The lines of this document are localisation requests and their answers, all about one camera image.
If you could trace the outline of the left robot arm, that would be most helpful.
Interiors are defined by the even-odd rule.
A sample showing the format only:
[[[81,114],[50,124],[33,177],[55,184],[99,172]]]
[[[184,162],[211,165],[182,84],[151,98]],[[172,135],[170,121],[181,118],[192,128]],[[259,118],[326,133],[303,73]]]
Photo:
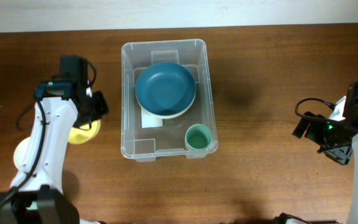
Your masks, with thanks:
[[[7,192],[0,192],[0,223],[84,223],[63,194],[63,163],[70,131],[108,114],[93,92],[94,65],[77,55],[60,57],[58,77],[42,81],[32,96],[35,118],[24,158]]]

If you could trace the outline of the mint green cup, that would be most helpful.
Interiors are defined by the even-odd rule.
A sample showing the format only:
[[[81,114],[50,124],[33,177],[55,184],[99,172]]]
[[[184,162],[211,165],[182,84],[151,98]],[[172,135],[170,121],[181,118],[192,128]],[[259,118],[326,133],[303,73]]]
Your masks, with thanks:
[[[188,128],[185,134],[185,142],[205,142],[211,144],[213,134],[211,130],[203,124],[194,124]]]

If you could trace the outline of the beige bowl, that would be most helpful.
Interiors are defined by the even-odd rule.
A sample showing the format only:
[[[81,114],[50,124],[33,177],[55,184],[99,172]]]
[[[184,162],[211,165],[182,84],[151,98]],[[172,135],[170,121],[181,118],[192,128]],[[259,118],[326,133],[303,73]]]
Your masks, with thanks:
[[[159,119],[172,119],[172,118],[179,117],[179,116],[181,116],[182,114],[186,113],[186,112],[192,107],[192,105],[193,105],[193,103],[194,103],[194,101],[195,101],[195,98],[196,98],[196,97],[193,98],[192,102],[191,102],[185,109],[181,110],[180,112],[174,113],[174,114],[172,114],[172,115],[157,115],[157,114],[151,113],[151,112],[147,111],[146,109],[144,109],[144,108],[140,105],[139,101],[137,101],[137,102],[138,102],[138,105],[140,106],[140,108],[141,108],[142,110],[144,110],[148,115],[151,115],[151,116],[156,117],[156,118],[159,118]]]

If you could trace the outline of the cream cup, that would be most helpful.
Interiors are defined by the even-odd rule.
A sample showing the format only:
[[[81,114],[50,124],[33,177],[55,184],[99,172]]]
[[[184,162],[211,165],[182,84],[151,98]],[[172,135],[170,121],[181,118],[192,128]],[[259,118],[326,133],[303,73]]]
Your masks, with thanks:
[[[205,151],[211,144],[205,142],[186,142],[185,146],[189,151]]]

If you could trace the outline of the blue bowl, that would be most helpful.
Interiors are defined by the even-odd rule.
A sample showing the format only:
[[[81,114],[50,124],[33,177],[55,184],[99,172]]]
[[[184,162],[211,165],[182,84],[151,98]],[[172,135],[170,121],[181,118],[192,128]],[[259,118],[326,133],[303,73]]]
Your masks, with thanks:
[[[196,81],[182,65],[156,63],[139,75],[135,97],[151,113],[172,115],[185,109],[196,97]]]

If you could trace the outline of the white small bowl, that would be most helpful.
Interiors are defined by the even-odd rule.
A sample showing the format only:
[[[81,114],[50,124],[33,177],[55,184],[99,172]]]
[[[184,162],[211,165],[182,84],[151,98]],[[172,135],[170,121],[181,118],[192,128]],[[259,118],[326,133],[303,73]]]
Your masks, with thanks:
[[[27,137],[24,140],[22,140],[15,148],[13,160],[14,160],[14,165],[17,169],[20,169],[20,166],[22,164],[22,161],[24,160],[24,156],[26,154],[29,142],[30,142],[30,137]]]

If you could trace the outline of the yellow small bowl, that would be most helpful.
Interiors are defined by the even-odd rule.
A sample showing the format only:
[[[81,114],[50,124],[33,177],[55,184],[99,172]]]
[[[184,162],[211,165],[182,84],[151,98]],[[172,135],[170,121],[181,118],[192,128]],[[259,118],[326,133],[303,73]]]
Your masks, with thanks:
[[[83,144],[93,139],[100,130],[101,120],[93,121],[91,124],[84,124],[79,128],[71,128],[68,143]]]

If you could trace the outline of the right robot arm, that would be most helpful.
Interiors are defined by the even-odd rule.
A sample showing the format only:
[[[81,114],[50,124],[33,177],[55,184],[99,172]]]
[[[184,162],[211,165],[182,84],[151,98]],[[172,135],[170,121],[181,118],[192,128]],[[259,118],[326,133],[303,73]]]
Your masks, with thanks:
[[[312,140],[319,145],[318,153],[340,165],[354,160],[352,202],[346,222],[358,223],[358,81],[350,84],[347,95],[336,103],[323,104],[333,111],[328,118],[310,111],[295,111],[301,119],[293,135]]]

